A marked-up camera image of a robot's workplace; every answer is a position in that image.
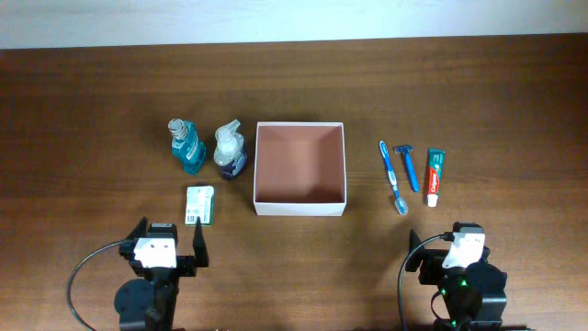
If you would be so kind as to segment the teal mouthwash bottle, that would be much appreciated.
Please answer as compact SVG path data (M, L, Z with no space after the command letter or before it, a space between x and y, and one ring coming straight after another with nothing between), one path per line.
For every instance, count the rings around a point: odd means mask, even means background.
M207 147L199 139L195 124L189 120L172 119L168 122L168 130L172 135L172 154L181 161L189 175L195 175L207 156Z

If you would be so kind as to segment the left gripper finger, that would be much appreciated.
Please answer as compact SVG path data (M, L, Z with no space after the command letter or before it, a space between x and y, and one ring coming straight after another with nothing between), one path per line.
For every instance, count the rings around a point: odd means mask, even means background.
M147 218L142 217L134 229L127 235L126 239L133 241L146 235L147 232Z
M200 218L197 218L195 232L192 242L196 268L207 268L209 266L209 254L203 236Z

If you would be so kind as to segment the green white soap bar box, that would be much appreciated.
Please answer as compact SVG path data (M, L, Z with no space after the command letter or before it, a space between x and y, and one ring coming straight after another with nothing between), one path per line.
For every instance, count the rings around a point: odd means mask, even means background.
M211 226L213 224L214 196L213 186L188 187L185 225L195 226L197 222L200 222L202 226Z

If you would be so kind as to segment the clear hand soap pump bottle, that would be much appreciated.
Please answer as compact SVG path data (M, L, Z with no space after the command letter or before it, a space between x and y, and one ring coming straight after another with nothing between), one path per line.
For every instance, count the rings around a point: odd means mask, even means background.
M240 125L240 121L233 120L215 132L217 146L213 159L220 169L221 176L226 180L237 178L248 161L244 137L237 131Z

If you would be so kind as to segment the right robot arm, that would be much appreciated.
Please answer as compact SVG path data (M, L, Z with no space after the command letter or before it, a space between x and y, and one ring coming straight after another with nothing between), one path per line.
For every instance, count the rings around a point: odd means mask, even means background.
M448 317L437 316L434 330L499 330L507 304L507 274L488 262L483 228L455 223L449 232L422 240L410 231L409 250L399 274L418 272L419 283L435 286Z

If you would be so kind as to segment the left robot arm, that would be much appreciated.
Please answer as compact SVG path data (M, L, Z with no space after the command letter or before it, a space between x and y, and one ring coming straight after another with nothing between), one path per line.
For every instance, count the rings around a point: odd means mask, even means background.
M196 219L194 253L179 256L177 227L173 223L148 223L143 218L120 245L136 278L124 283L114 299L121 330L171 330L182 278L194 278L209 265L209 255Z

